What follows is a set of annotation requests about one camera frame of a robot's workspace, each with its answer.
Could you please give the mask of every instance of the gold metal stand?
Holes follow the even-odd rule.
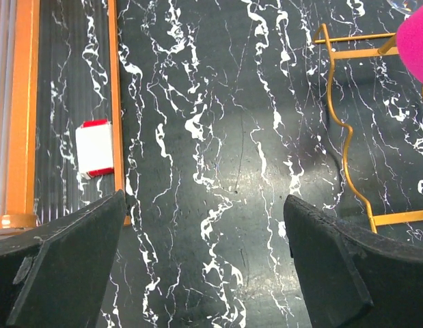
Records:
[[[325,39],[318,38],[321,32],[323,32]],[[331,47],[331,43],[334,43],[334,42],[370,40],[370,39],[379,39],[379,38],[389,38],[389,40],[378,49],[333,51]],[[322,24],[318,28],[317,32],[314,34],[313,39],[315,44],[326,44],[327,46],[328,55],[330,59],[330,69],[329,69],[328,82],[327,82],[328,110],[334,122],[340,125],[342,128],[346,128],[348,130],[348,135],[346,136],[344,147],[343,147],[343,155],[342,155],[343,170],[344,170],[346,181],[348,182],[348,185],[351,188],[352,192],[366,206],[366,212],[368,213],[371,230],[374,233],[377,233],[377,227],[379,226],[385,226],[385,225],[396,224],[396,223],[423,221],[423,210],[416,210],[413,212],[405,212],[405,213],[386,214],[386,215],[373,215],[372,206],[369,200],[366,197],[364,197],[355,188],[353,181],[351,180],[351,177],[349,176],[348,151],[349,151],[349,144],[351,143],[351,139],[353,137],[353,127],[347,123],[342,122],[337,117],[334,111],[333,100],[331,97],[333,76],[334,76],[334,71],[336,69],[336,59],[353,59],[353,58],[397,55],[398,48],[396,47],[396,33],[373,34],[369,36],[349,36],[349,37],[343,37],[343,38],[330,38],[326,24]]]

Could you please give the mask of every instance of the pink object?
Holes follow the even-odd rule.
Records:
[[[396,45],[407,70],[423,83],[423,6],[401,24]]]

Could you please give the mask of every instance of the orange frame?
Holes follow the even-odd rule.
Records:
[[[111,68],[111,108],[113,120],[113,156],[115,189],[124,190],[122,111],[120,105],[120,70],[116,0],[108,0],[109,66]],[[126,216],[124,225],[131,224]]]
[[[34,228],[36,100],[40,0],[17,1],[10,117],[7,215],[0,228]]]

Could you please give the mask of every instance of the black marble floor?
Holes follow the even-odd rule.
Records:
[[[44,103],[66,113],[64,85],[87,86],[94,92],[68,89],[70,104],[109,115],[106,15],[94,19],[106,1],[67,2],[82,9],[87,39],[78,44],[64,42],[76,27],[61,2],[45,15],[76,61],[51,64]],[[321,23],[347,36],[395,31],[403,20],[386,1],[118,0],[133,226],[122,232],[98,327],[311,327],[288,250],[286,196],[369,228],[340,171],[344,132],[326,114],[329,62],[312,36]],[[351,175],[374,213],[422,209],[421,85],[398,57],[384,57],[340,62],[333,88],[338,115],[355,128]],[[52,140],[69,150],[69,130],[49,117]],[[55,157],[57,178],[73,181],[58,182],[68,198],[52,197],[66,210],[112,184],[81,190],[73,153]],[[423,247],[423,222],[379,232]]]

